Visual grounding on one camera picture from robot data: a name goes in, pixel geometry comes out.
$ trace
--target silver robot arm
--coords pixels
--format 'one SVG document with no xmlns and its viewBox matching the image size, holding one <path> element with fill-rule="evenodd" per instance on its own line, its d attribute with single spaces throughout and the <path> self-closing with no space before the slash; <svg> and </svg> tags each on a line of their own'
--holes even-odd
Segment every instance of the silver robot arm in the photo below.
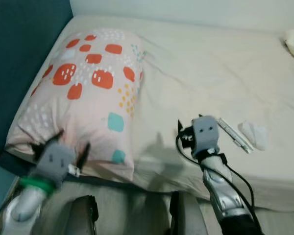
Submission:
<svg viewBox="0 0 294 235">
<path fill-rule="evenodd" d="M 199 116 L 192 120 L 192 126 L 185 129 L 178 122 L 178 132 L 183 148 L 191 148 L 193 159 L 203 171 L 203 182 L 209 190 L 211 204 L 223 234 L 262 235 L 256 215 L 233 188 L 231 171 L 224 162 L 225 155 L 218 154 L 216 120 L 212 116 Z"/>
</svg>

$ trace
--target yellow dot pattern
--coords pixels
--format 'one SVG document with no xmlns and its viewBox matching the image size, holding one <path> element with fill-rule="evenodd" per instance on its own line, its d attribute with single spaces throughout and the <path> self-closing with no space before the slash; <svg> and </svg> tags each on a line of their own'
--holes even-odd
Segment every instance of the yellow dot pattern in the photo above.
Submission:
<svg viewBox="0 0 294 235">
<path fill-rule="evenodd" d="M 121 102 L 119 103 L 119 107 L 123 108 L 126 106 L 126 112 L 132 117 L 134 117 L 134 110 L 135 110 L 135 89 L 129 85 L 124 85 L 125 89 L 118 88 L 118 93 L 121 94 Z"/>
</svg>

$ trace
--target wrinkled sheet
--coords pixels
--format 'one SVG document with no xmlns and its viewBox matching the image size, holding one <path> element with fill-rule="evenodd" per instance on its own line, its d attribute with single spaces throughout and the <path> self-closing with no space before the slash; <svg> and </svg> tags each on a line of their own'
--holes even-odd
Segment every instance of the wrinkled sheet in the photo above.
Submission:
<svg viewBox="0 0 294 235">
<path fill-rule="evenodd" d="M 294 58 L 279 35 L 104 16 L 77 16 L 65 27 L 38 73 L 69 34 L 92 27 L 137 33 L 147 51 L 134 118 L 133 183 L 151 191 L 185 190 L 208 199 L 200 169 L 175 149 L 177 120 L 222 117 L 265 127 L 266 151 L 246 154 L 220 130 L 228 163 L 252 184 L 259 207 L 294 211 Z M 103 169 L 84 174 L 122 181 Z M 234 182 L 248 198 L 244 184 Z"/>
</svg>

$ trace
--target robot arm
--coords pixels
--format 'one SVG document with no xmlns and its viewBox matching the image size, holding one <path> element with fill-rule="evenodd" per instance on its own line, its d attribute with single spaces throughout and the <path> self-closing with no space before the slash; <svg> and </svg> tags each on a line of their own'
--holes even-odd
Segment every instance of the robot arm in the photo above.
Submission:
<svg viewBox="0 0 294 235">
<path fill-rule="evenodd" d="M 19 195 L 16 195 L 7 205 L 0 211 L 0 235 L 29 235 L 34 234 L 35 223 L 37 222 L 43 202 L 50 196 L 57 188 L 60 188 L 64 178 L 68 173 L 78 176 L 78 173 L 88 156 L 90 145 L 87 144 L 83 153 L 78 156 L 76 166 L 72 163 L 76 160 L 77 154 L 73 149 L 66 147 L 64 144 L 58 142 L 61 134 L 60 132 L 55 137 L 47 141 L 46 144 L 34 145 L 32 148 L 39 157 L 39 161 L 35 168 L 33 168 L 28 177 L 21 179 L 21 184 L 24 189 Z M 93 227 L 91 219 L 88 218 L 92 212 L 97 212 L 97 205 L 94 205 L 91 197 L 83 197 L 83 199 L 76 200 L 74 203 L 79 205 L 78 221 L 79 226 L 85 225 L 82 229 L 87 234 L 95 234 L 95 231 L 90 232 L 88 228 Z M 85 205 L 90 205 L 89 210 L 84 210 Z M 74 232 L 79 226 L 76 225 L 76 218 L 71 216 L 68 224 L 72 227 L 74 224 Z"/>
<path fill-rule="evenodd" d="M 262 235 L 258 220 L 247 201 L 233 188 L 232 176 L 223 155 L 218 155 L 218 124 L 211 116 L 200 116 L 192 126 L 182 129 L 178 123 L 183 148 L 192 149 L 192 157 L 203 171 L 203 182 L 224 235 Z"/>
</svg>

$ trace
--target white wall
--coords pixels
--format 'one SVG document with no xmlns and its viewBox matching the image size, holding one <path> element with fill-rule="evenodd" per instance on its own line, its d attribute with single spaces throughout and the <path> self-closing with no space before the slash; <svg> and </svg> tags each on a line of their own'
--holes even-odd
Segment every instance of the white wall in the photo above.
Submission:
<svg viewBox="0 0 294 235">
<path fill-rule="evenodd" d="M 101 14 L 247 28 L 294 29 L 294 0 L 70 0 L 74 15 Z"/>
</svg>

